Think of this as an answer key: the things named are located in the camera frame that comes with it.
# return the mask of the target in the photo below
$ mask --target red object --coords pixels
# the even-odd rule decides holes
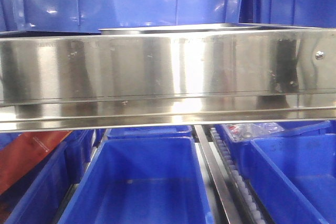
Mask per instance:
[[[41,162],[71,131],[25,132],[0,151],[0,195]]]

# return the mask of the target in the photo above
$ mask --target metal rail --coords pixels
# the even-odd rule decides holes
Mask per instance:
[[[238,212],[237,206],[225,183],[216,158],[211,150],[207,137],[201,125],[195,125],[196,134],[201,144],[201,151],[206,162],[210,179],[212,180],[218,194],[219,203],[228,224],[250,223],[246,216]]]

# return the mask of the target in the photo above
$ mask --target plastic bag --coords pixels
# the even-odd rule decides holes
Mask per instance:
[[[226,125],[236,141],[283,131],[277,123],[237,123]]]

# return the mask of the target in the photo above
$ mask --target screw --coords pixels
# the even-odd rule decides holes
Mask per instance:
[[[322,60],[324,58],[324,52],[322,51],[317,51],[316,54],[315,54],[315,58],[317,60]]]

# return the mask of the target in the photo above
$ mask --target metal frame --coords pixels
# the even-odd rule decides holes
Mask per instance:
[[[215,27],[0,39],[0,131],[336,117],[336,29]]]

